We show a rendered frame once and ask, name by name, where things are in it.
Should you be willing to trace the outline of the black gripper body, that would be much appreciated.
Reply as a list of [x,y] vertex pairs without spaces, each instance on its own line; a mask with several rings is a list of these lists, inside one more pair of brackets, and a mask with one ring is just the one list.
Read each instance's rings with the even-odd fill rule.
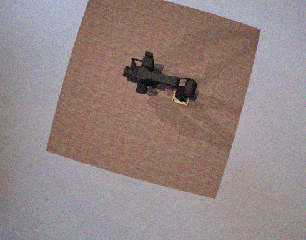
[[[127,77],[127,80],[128,81],[131,81],[131,82],[133,82],[133,80],[131,79],[131,78],[129,78],[129,77]],[[154,82],[154,81],[149,81],[149,82],[142,82],[142,84],[146,84],[146,83],[148,83],[148,84],[151,84],[151,87],[153,87],[153,88],[157,88],[158,87],[158,82]]]

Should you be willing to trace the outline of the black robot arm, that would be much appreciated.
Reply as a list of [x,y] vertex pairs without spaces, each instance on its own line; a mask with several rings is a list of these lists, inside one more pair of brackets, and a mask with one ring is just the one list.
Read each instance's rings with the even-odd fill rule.
[[[148,92],[147,84],[142,84],[143,82],[154,81],[170,85],[176,88],[175,97],[181,102],[187,102],[188,97],[193,97],[198,85],[195,80],[188,77],[168,76],[152,72],[144,66],[136,66],[135,69],[126,66],[122,76],[131,78],[134,82],[137,82],[136,92],[140,94],[147,94]],[[181,79],[186,79],[185,86],[179,86]]]

